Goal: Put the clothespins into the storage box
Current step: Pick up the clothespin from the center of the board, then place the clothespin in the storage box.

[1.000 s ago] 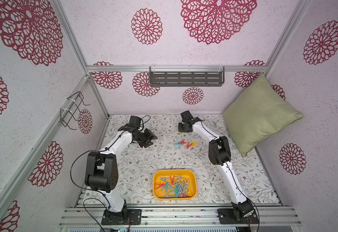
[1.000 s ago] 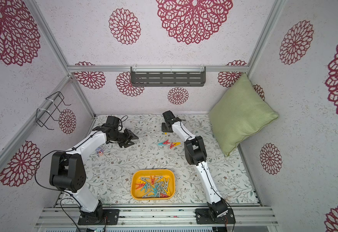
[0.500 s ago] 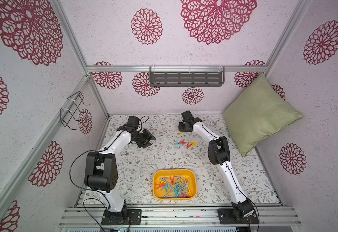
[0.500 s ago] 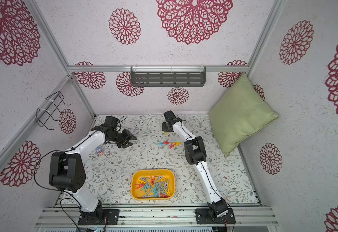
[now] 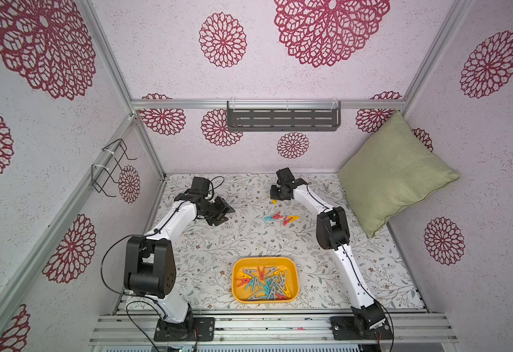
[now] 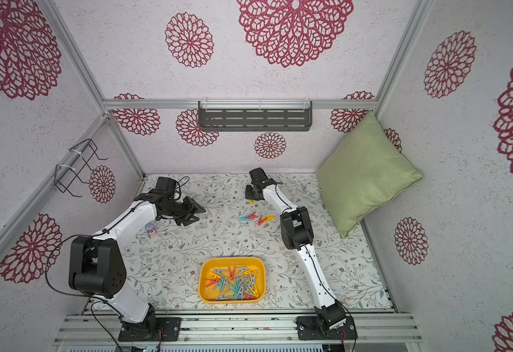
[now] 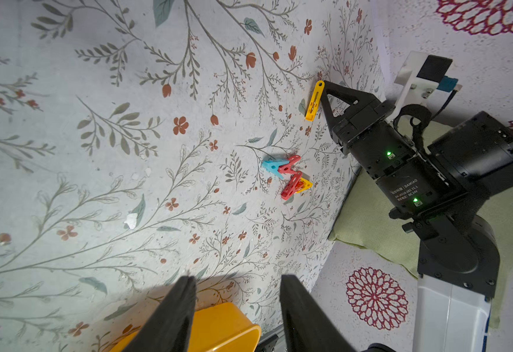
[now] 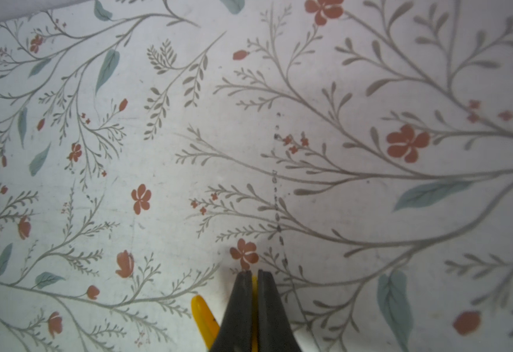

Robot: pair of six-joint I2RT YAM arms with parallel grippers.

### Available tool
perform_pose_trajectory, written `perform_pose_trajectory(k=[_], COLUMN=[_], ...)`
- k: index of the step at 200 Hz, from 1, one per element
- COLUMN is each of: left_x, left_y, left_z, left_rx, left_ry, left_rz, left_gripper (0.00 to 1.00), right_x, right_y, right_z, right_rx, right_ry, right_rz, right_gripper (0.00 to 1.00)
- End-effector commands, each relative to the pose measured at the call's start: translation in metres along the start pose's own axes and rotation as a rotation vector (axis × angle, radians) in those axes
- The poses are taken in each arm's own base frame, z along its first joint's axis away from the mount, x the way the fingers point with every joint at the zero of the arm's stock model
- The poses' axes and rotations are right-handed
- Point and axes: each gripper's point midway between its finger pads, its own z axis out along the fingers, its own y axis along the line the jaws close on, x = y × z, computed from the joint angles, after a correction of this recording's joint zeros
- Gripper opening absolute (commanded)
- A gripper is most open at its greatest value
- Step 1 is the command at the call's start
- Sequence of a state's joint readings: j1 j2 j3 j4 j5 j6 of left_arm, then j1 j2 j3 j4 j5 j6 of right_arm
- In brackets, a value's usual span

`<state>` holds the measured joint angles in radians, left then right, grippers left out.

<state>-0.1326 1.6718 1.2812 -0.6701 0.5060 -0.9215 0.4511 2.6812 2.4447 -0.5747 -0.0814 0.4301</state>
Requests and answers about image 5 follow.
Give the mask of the red clothespin back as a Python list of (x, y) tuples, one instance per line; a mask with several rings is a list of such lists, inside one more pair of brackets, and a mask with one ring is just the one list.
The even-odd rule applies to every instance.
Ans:
[(257, 270), (258, 270), (259, 280), (261, 282), (266, 282), (266, 279), (267, 279), (267, 268), (265, 268), (264, 266), (258, 266)]

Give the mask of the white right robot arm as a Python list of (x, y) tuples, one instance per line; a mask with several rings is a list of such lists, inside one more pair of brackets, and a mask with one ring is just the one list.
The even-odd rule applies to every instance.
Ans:
[(350, 246), (350, 230), (344, 208), (334, 206), (315, 194), (309, 184), (294, 177), (290, 169), (276, 172), (276, 184), (271, 186), (271, 199), (294, 200), (316, 216), (316, 239), (322, 249), (330, 252), (347, 289), (355, 326), (369, 332), (386, 326), (393, 327), (387, 309), (374, 297), (359, 270)]

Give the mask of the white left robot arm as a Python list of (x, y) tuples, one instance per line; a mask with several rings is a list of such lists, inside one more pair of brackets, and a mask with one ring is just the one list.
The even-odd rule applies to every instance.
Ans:
[(167, 324), (191, 327), (191, 306), (173, 293), (177, 279), (174, 242), (192, 221), (205, 220), (210, 226), (228, 221), (235, 212), (222, 197), (207, 199), (201, 193), (179, 194), (169, 212), (143, 236), (131, 236), (126, 243), (124, 287), (153, 302)]

